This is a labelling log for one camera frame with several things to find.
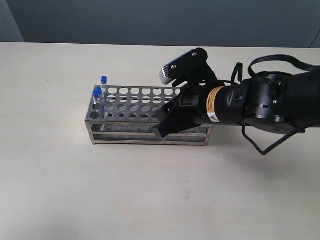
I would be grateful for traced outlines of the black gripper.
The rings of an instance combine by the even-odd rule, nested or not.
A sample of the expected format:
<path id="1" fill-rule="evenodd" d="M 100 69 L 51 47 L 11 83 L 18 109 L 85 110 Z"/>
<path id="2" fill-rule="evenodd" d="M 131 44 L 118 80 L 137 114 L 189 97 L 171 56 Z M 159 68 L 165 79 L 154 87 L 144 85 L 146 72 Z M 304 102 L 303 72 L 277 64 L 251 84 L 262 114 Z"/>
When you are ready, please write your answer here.
<path id="1" fill-rule="evenodd" d="M 152 127 L 158 138 L 209 124 L 205 101 L 209 92 L 217 86 L 216 74 L 207 63 L 174 81 L 180 94 L 155 111 L 159 123 Z"/>

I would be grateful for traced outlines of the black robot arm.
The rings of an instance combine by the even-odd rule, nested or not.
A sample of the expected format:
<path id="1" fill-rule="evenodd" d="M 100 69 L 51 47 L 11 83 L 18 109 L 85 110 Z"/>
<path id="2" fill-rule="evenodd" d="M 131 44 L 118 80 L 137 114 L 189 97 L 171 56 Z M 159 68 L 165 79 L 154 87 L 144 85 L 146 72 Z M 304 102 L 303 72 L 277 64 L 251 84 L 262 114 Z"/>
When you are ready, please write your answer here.
<path id="1" fill-rule="evenodd" d="M 240 84 L 225 85 L 206 62 L 164 66 L 167 83 L 180 93 L 156 111 L 155 134 L 164 138 L 201 125 L 253 127 L 288 134 L 320 125 L 320 68 L 303 73 L 260 72 Z"/>

